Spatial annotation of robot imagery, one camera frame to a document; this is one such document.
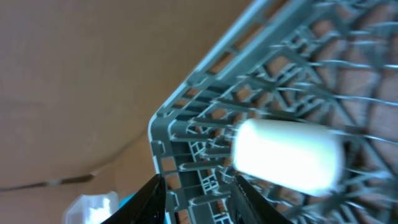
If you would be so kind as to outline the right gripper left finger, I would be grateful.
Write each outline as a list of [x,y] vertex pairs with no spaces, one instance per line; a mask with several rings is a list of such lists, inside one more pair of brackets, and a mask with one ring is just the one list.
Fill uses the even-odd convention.
[[165,179],[156,174],[102,224],[164,224],[165,200]]

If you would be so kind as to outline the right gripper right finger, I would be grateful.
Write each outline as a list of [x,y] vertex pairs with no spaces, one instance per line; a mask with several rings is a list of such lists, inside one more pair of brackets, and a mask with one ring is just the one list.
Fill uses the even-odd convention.
[[229,215],[234,224],[292,224],[243,176],[234,177],[230,191]]

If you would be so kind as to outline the white cup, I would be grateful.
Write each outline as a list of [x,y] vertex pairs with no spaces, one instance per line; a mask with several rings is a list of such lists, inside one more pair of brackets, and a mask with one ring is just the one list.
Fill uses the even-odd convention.
[[343,144],[327,127],[271,119],[241,123],[231,157],[244,174],[314,197],[336,190],[345,166]]

